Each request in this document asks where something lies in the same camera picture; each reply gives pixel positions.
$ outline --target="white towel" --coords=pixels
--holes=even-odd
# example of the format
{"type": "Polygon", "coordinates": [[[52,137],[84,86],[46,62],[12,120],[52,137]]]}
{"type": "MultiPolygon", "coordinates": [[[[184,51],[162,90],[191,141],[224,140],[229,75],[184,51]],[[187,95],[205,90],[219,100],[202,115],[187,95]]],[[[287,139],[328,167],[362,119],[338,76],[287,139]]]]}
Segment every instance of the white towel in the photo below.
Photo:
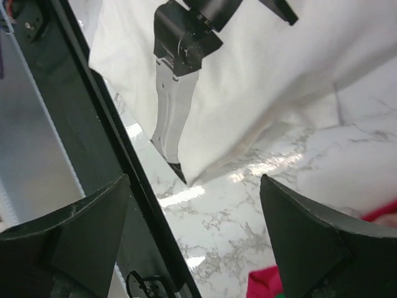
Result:
{"type": "MultiPolygon", "coordinates": [[[[104,0],[90,66],[120,93],[143,131],[156,126],[154,12],[165,0],[104,0]]],[[[243,0],[204,58],[179,161],[190,184],[244,153],[280,121],[339,123],[333,86],[397,46],[395,0],[289,0],[290,27],[258,0],[243,0]]]]}

